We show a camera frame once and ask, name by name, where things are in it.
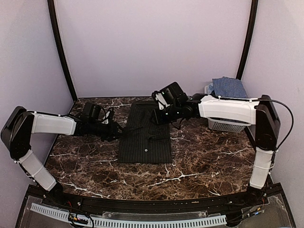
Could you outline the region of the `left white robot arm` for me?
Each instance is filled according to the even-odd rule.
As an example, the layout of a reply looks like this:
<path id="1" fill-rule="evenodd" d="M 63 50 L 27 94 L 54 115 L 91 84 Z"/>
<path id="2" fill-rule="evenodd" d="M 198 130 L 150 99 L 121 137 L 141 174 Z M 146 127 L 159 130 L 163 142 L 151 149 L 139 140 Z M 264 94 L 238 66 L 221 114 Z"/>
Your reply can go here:
<path id="1" fill-rule="evenodd" d="M 49 114 L 30 111 L 17 106 L 4 124 L 0 138 L 11 159 L 48 192 L 48 199 L 57 207 L 67 203 L 62 185 L 50 174 L 33 150 L 39 139 L 56 136 L 95 136 L 101 141 L 113 141 L 121 137 L 125 129 L 114 120 L 114 109 L 105 110 L 95 104 L 86 104 L 77 114 Z"/>

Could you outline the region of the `black pinstriped long sleeve shirt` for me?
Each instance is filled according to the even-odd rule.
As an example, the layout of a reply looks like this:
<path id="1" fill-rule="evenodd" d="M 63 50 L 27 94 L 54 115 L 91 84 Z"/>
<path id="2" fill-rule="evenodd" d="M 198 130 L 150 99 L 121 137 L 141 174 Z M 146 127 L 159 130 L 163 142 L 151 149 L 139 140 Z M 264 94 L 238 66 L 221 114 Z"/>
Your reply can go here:
<path id="1" fill-rule="evenodd" d="M 119 140 L 119 163 L 171 163 L 170 127 L 152 123 L 156 108 L 153 101 L 132 103 L 126 134 Z"/>

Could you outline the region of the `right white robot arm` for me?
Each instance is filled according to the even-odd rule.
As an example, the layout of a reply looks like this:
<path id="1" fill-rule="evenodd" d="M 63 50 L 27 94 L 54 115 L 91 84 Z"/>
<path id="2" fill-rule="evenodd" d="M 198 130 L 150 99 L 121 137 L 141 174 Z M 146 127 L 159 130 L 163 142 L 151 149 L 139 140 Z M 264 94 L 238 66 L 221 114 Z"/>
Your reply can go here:
<path id="1" fill-rule="evenodd" d="M 256 156 L 249 181 L 249 191 L 242 196 L 247 206 L 253 206 L 261 198 L 268 173 L 277 150 L 280 120 L 274 105 L 264 95 L 259 99 L 215 98 L 207 94 L 174 97 L 165 92 L 155 91 L 153 100 L 158 104 L 152 113 L 158 125 L 169 124 L 178 119 L 219 118 L 236 121 L 239 124 L 255 126 Z"/>

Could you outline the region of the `white perforated plastic basket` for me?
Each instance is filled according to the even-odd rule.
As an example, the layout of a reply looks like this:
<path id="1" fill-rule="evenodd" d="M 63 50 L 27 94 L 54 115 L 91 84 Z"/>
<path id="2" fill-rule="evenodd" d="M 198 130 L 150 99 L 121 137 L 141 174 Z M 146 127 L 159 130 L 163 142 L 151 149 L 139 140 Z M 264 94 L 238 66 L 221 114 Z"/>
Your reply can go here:
<path id="1" fill-rule="evenodd" d="M 249 123 L 237 121 L 232 119 L 223 118 L 210 118 L 208 117 L 208 125 L 211 130 L 239 133 L 245 127 L 250 126 Z"/>

